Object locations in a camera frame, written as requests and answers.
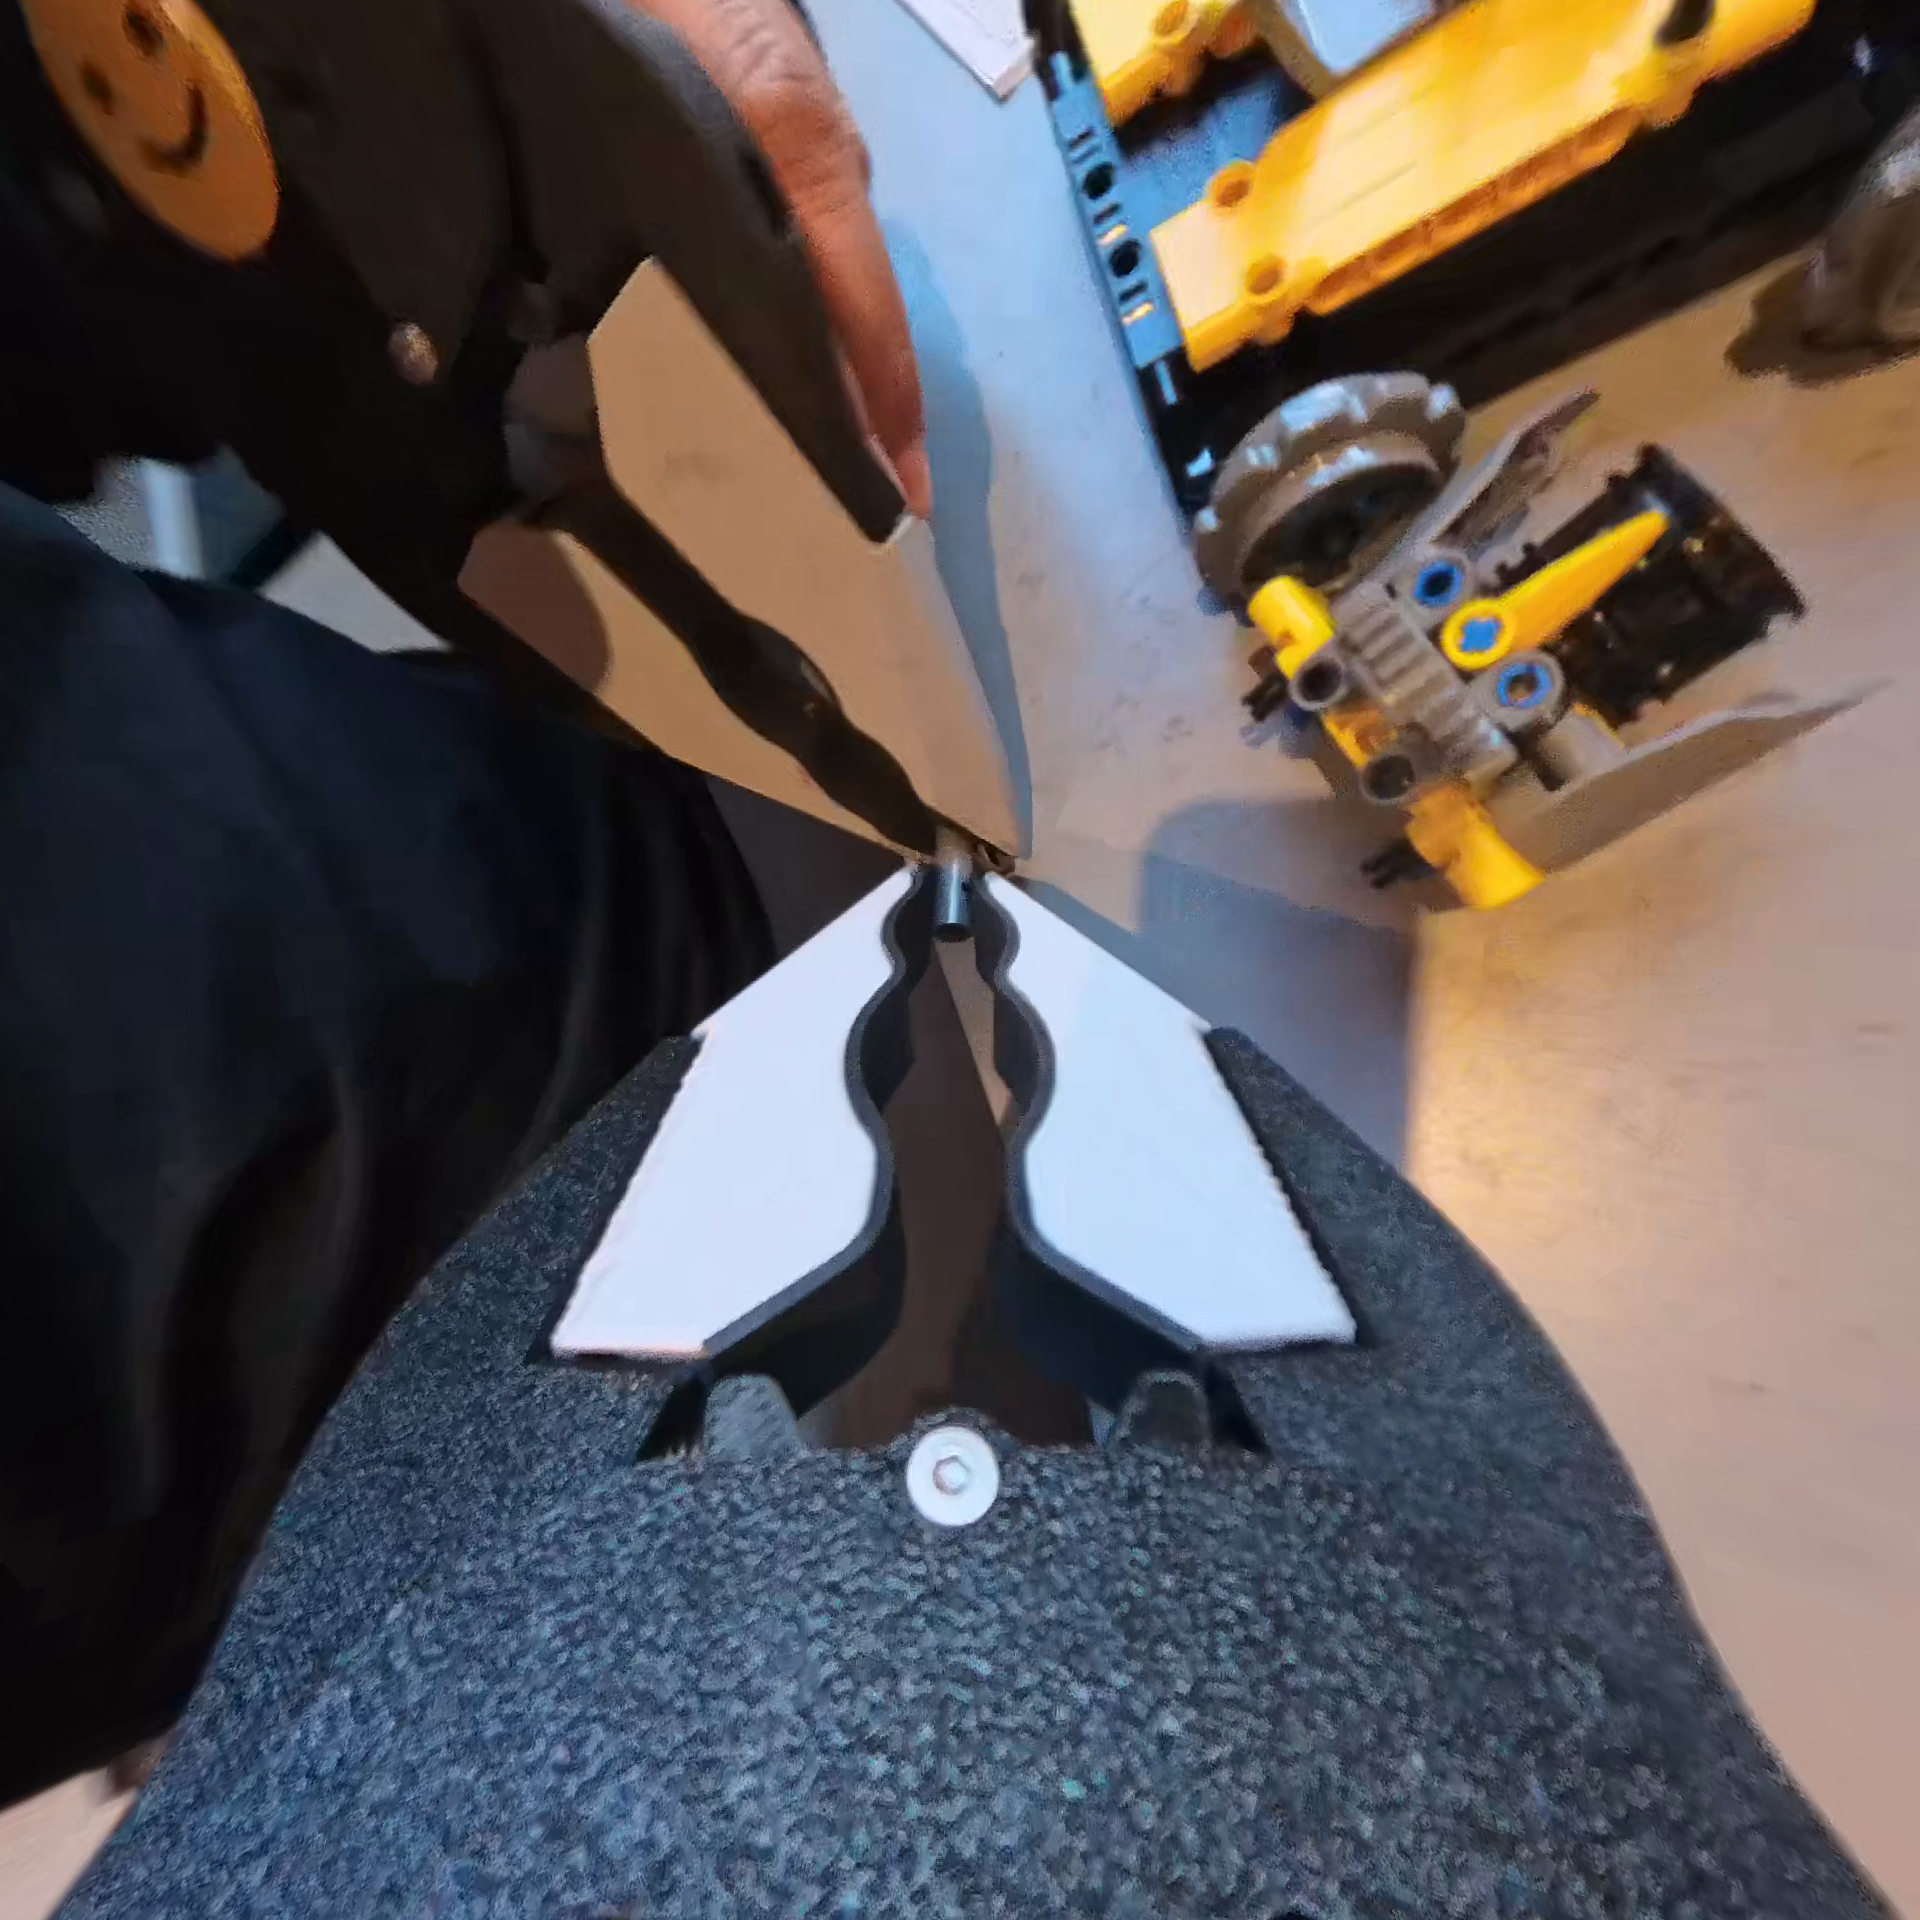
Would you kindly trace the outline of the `person's left hand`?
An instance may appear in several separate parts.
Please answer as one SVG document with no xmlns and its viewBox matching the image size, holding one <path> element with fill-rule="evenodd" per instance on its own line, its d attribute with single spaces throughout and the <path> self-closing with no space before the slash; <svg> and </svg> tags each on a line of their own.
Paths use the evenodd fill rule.
<svg viewBox="0 0 1920 1920">
<path fill-rule="evenodd" d="M 801 7 L 640 2 L 678 35 L 758 147 L 818 285 L 855 413 L 930 518 L 921 366 L 903 288 L 874 209 L 868 150 Z"/>
</svg>

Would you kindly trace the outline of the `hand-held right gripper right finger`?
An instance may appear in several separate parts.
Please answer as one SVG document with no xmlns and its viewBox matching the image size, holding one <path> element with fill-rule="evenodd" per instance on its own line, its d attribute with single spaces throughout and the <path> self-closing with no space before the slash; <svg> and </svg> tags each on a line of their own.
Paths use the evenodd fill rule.
<svg viewBox="0 0 1920 1920">
<path fill-rule="evenodd" d="M 998 1294 L 1016 1343 L 1073 1387 L 1351 1347 L 1210 1023 L 1003 879 L 976 883 L 972 918 L 1011 1098 Z"/>
</svg>

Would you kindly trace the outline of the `person's black top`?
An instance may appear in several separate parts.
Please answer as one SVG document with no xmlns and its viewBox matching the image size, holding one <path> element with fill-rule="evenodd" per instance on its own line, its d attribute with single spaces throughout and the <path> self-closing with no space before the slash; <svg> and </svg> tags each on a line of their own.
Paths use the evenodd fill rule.
<svg viewBox="0 0 1920 1920">
<path fill-rule="evenodd" d="M 179 1718 L 403 1298 L 771 955 L 699 775 L 4 490 L 8 1806 Z"/>
</svg>

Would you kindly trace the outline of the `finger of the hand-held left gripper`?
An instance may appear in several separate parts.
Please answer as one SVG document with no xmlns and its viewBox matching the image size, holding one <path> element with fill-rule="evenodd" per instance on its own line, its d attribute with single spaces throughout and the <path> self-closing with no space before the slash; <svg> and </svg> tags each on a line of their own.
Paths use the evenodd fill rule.
<svg viewBox="0 0 1920 1920">
<path fill-rule="evenodd" d="M 940 831 L 1031 851 L 1017 710 L 998 703 L 923 520 L 871 535 L 660 262 L 594 326 L 612 502 L 704 602 L 692 694 L 656 742 L 763 799 L 918 853 Z"/>
<path fill-rule="evenodd" d="M 793 755 L 748 728 L 710 687 L 692 653 L 570 535 L 492 523 L 471 543 L 459 587 L 665 758 L 918 855 L 905 840 L 862 823 Z"/>
</svg>

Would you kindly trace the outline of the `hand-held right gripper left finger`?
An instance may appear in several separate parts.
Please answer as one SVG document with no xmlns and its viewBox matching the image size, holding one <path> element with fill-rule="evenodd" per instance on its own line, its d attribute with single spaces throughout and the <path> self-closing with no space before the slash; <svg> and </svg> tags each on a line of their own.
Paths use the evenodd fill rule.
<svg viewBox="0 0 1920 1920">
<path fill-rule="evenodd" d="M 548 1337 L 558 1361 L 844 1387 L 905 1287 L 882 1107 L 930 958 L 927 871 L 898 871 L 704 1019 Z"/>
</svg>

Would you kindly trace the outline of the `grey desk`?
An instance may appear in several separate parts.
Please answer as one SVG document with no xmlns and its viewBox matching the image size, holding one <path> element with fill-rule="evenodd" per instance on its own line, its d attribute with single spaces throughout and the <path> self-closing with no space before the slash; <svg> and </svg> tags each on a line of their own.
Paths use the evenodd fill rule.
<svg viewBox="0 0 1920 1920">
<path fill-rule="evenodd" d="M 1787 369 L 1795 262 L 1494 402 L 1591 384 L 1809 619 L 1730 694 L 1879 694 L 1497 914 L 1367 897 L 1355 809 L 1238 733 L 1215 614 L 1036 82 L 807 6 L 920 358 L 935 535 L 1024 722 L 1033 880 L 1286 1064 L 1574 1363 L 1752 1711 L 1916 1913 L 1916 359 Z"/>
</svg>

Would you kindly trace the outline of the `yellow grey wheel assembly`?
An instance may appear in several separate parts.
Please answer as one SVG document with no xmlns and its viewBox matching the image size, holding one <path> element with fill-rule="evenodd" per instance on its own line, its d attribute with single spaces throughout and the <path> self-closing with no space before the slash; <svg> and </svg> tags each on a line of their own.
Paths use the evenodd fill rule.
<svg viewBox="0 0 1920 1920">
<path fill-rule="evenodd" d="M 1361 867 L 1377 890 L 1500 911 L 1881 690 L 1764 690 L 1627 739 L 1809 608 L 1662 445 L 1524 541 L 1596 400 L 1463 464 L 1451 387 L 1332 377 L 1239 442 L 1194 521 L 1206 586 L 1257 637 L 1250 728 L 1302 715 L 1400 823 Z"/>
</svg>

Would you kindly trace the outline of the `yellow black toy vehicle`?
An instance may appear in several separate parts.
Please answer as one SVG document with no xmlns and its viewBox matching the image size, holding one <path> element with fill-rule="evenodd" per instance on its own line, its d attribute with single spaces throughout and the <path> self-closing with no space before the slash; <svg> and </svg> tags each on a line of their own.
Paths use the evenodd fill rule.
<svg viewBox="0 0 1920 1920">
<path fill-rule="evenodd" d="M 1916 109 L 1895 2 L 1024 6 L 1185 520 L 1316 382 L 1486 402 L 1811 245 Z"/>
</svg>

